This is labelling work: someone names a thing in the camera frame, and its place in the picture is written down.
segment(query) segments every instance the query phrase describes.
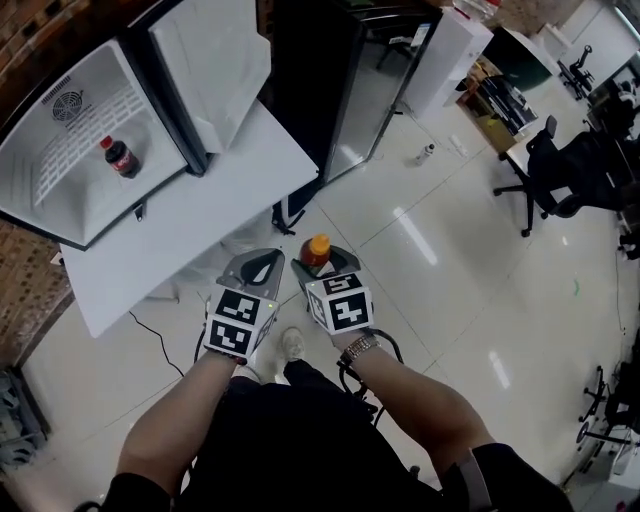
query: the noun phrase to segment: desk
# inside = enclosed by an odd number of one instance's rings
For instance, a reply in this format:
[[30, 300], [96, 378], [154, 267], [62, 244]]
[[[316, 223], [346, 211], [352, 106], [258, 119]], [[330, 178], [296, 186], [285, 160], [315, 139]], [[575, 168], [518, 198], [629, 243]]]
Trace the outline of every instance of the desk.
[[571, 142], [580, 132], [586, 131], [586, 102], [576, 101], [558, 77], [551, 77], [538, 87], [523, 93], [538, 119], [528, 128], [529, 135], [506, 152], [506, 156], [526, 172], [529, 162], [527, 144], [544, 129], [547, 118], [553, 115], [558, 121], [554, 143], [558, 149]]
[[256, 102], [231, 149], [203, 178], [183, 175], [88, 251], [63, 246], [80, 311], [95, 338], [194, 258], [317, 177], [317, 167]]

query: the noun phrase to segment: mini fridge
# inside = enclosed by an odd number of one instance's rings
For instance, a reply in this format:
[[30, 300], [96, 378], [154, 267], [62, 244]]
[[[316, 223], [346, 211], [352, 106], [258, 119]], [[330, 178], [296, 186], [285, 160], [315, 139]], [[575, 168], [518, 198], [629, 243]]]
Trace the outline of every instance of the mini fridge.
[[[173, 177], [215, 172], [271, 68], [254, 0], [160, 1], [87, 50], [0, 130], [0, 216], [81, 250]], [[134, 179], [105, 161], [107, 136]]]
[[423, 0], [279, 0], [274, 13], [272, 110], [319, 188], [371, 158], [442, 14]]

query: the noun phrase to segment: black shirt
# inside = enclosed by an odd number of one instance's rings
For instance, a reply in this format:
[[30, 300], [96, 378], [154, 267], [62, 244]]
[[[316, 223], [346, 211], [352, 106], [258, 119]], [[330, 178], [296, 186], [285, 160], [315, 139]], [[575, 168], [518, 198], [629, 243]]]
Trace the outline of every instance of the black shirt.
[[[564, 494], [511, 448], [488, 445], [474, 454], [498, 510], [571, 510]], [[440, 493], [409, 474], [362, 402], [337, 391], [269, 384], [222, 400], [175, 506], [468, 510], [455, 467], [442, 483]], [[160, 487], [123, 474], [113, 480], [103, 510], [169, 507]]]

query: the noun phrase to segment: black cable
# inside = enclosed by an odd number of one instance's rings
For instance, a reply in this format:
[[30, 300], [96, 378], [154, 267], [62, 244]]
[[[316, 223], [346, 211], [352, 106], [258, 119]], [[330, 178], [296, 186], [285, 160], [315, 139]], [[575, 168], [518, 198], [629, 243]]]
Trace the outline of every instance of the black cable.
[[618, 251], [616, 250], [616, 310], [618, 311], [618, 327], [620, 327], [620, 332], [625, 334], [624, 329], [622, 328], [622, 319], [620, 317], [620, 278], [618, 277]]
[[[393, 352], [396, 355], [396, 359], [398, 361], [400, 361], [402, 364], [404, 364], [404, 359], [402, 358], [402, 354], [400, 353], [400, 347], [398, 346], [398, 343], [396, 342], [396, 340], [393, 339], [392, 336], [390, 336], [389, 334], [387, 334], [386, 332], [384, 332], [384, 331], [382, 331], [380, 329], [365, 328], [365, 329], [363, 329], [363, 331], [365, 332], [365, 334], [368, 334], [370, 336], [376, 336], [376, 337], [379, 337], [379, 338], [384, 338], [389, 343], [391, 343], [391, 346], [393, 347]], [[351, 389], [349, 389], [349, 386], [347, 386], [347, 383], [346, 383], [345, 378], [344, 378], [344, 374], [345, 374], [345, 369], [344, 369], [343, 366], [340, 366], [340, 371], [338, 372], [338, 377], [340, 378], [340, 383], [342, 384], [342, 387], [344, 388], [345, 393], [347, 393], [349, 395], [353, 395], [353, 392], [351, 391]], [[358, 393], [361, 394], [361, 395], [364, 395], [364, 393], [367, 392], [368, 388], [361, 380], [358, 379], [358, 382], [359, 382], [359, 384], [361, 386], [360, 387], [360, 391]], [[384, 414], [385, 411], [386, 411], [386, 409], [384, 407], [380, 408], [375, 420], [373, 421], [373, 426], [374, 427], [376, 427], [376, 428], [378, 427], [378, 423], [380, 422], [380, 418], [382, 417], [382, 415]]]
[[196, 343], [196, 351], [193, 354], [193, 364], [196, 364], [198, 362], [198, 354], [200, 353], [200, 347], [202, 347], [202, 340], [204, 340], [204, 335], [207, 332], [207, 319], [208, 318], [209, 318], [209, 313], [207, 312], [207, 308], [205, 307], [205, 309], [204, 309], [204, 324], [202, 325], [202, 332], [200, 333], [200, 337], [198, 338], [198, 343]]
[[180, 377], [184, 377], [184, 373], [182, 373], [182, 370], [180, 368], [178, 368], [175, 364], [173, 364], [171, 362], [171, 360], [169, 359], [169, 356], [167, 355], [167, 349], [164, 346], [164, 338], [162, 337], [162, 334], [160, 334], [159, 332], [156, 332], [153, 329], [151, 329], [151, 328], [147, 327], [146, 325], [144, 325], [140, 320], [138, 320], [136, 315], [134, 315], [131, 311], [129, 311], [129, 314], [133, 317], [133, 319], [136, 321], [136, 323], [140, 327], [145, 328], [147, 331], [149, 331], [150, 333], [155, 334], [158, 338], [160, 338], [160, 346], [162, 347], [162, 353], [164, 354], [164, 358], [167, 360], [167, 364], [169, 366], [173, 366], [176, 369], [176, 371], [180, 374]]

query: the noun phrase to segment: white table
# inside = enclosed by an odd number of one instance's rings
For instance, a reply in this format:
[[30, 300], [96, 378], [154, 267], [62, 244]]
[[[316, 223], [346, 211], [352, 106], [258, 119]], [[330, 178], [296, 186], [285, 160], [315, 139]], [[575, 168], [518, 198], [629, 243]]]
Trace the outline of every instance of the white table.
[[259, 103], [231, 149], [203, 178], [182, 175], [88, 251], [62, 247], [80, 311], [93, 337], [194, 258], [310, 182], [317, 167]]

